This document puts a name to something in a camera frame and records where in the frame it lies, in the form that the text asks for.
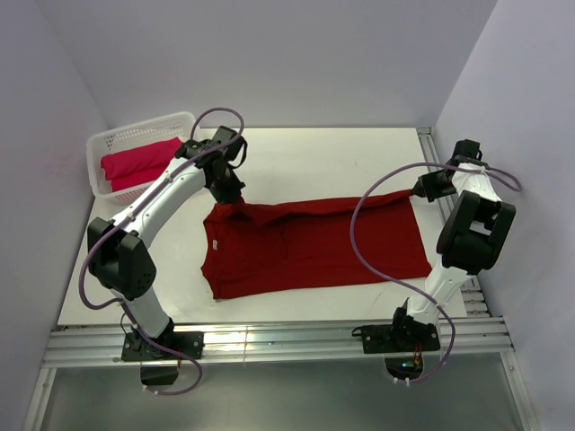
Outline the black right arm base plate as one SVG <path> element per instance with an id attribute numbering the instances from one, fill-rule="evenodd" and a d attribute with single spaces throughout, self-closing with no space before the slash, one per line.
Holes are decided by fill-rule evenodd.
<path id="1" fill-rule="evenodd" d="M 361 338 L 365 354 L 415 353 L 441 348 L 436 327 L 415 321 L 364 325 L 355 328 L 352 335 Z"/>

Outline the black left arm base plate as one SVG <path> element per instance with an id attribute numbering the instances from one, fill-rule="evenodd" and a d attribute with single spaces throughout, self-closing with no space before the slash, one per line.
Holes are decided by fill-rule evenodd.
<path id="1" fill-rule="evenodd" d="M 166 337 L 156 339 L 155 342 L 193 359 L 200 359 L 204 347 L 203 340 L 203 332 L 193 331 L 174 332 Z M 176 355 L 150 345 L 136 332 L 131 332 L 125 336 L 124 347 L 120 358 L 122 362 L 149 362 L 178 359 Z"/>

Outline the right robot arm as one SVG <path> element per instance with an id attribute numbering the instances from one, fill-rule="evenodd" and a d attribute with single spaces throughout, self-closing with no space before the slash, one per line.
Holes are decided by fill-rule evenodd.
<path id="1" fill-rule="evenodd" d="M 439 261 L 425 280 L 425 295 L 410 297 L 394 313 L 388 331 L 394 347 L 406 350 L 416 342 L 437 341 L 438 308 L 498 260 L 517 210 L 495 192 L 489 170 L 480 144 L 460 140 L 447 166 L 420 176 L 413 187 L 414 195 L 429 202 L 452 194 L 457 201 L 438 237 Z"/>

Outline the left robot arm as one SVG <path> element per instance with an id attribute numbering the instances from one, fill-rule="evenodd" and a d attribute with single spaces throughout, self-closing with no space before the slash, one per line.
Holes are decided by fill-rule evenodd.
<path id="1" fill-rule="evenodd" d="M 153 358 L 178 352 L 173 319 L 155 293 L 156 265 L 149 249 L 181 205 L 202 189 L 219 204 L 240 200 L 235 174 L 246 159 L 247 142 L 224 126 L 210 139 L 180 145 L 157 180 L 129 207 L 87 227 L 88 255 L 81 267 L 109 289 L 133 325 L 133 341 Z"/>

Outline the dark red t shirt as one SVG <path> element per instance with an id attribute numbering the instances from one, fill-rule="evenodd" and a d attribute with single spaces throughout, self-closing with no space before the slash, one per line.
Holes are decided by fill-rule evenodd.
<path id="1" fill-rule="evenodd" d="M 277 205 L 217 204 L 204 221 L 201 268 L 216 300 L 301 288 L 377 283 L 431 271 L 408 190 Z"/>

